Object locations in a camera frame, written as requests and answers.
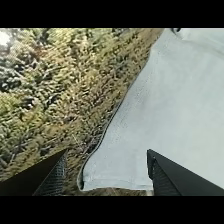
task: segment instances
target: white fabric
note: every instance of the white fabric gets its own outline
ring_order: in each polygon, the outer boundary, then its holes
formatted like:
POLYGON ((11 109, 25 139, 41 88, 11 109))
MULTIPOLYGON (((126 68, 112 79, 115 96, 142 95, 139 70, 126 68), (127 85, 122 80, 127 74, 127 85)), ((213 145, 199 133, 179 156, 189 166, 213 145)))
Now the white fabric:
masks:
POLYGON ((165 29, 104 139, 82 190, 152 189, 152 149, 224 188, 224 29, 165 29))

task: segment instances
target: bright light spot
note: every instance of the bright light spot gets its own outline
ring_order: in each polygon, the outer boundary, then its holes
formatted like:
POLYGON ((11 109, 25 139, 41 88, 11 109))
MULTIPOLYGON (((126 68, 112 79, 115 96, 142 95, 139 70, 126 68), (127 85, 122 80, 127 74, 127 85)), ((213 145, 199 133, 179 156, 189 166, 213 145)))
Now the bright light spot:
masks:
POLYGON ((0 45, 6 46, 9 41, 10 36, 5 32, 0 31, 0 45))

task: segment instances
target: green and brown carpet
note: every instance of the green and brown carpet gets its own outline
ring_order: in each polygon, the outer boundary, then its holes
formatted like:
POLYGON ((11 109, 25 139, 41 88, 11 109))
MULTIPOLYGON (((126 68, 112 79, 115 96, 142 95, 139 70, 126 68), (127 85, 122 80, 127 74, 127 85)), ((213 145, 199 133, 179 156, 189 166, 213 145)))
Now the green and brown carpet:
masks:
POLYGON ((65 195, 144 67, 160 28, 0 29, 0 181, 68 149, 65 195))

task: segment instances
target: folded cloth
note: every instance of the folded cloth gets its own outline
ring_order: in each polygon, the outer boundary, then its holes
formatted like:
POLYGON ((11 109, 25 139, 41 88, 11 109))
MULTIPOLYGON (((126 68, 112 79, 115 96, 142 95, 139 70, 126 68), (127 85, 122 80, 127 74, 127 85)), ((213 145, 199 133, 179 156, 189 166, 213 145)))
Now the folded cloth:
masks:
POLYGON ((151 190, 148 149, 224 188, 224 29, 164 30, 84 164, 80 189, 151 190))

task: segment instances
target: garment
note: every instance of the garment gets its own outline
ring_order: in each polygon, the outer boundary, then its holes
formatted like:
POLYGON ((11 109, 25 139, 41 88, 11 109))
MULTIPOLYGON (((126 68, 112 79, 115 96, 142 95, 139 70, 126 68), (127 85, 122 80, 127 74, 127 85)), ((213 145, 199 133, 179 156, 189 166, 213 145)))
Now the garment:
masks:
POLYGON ((80 189, 152 190, 147 149, 224 188, 223 73, 224 29, 165 29, 84 164, 80 189))

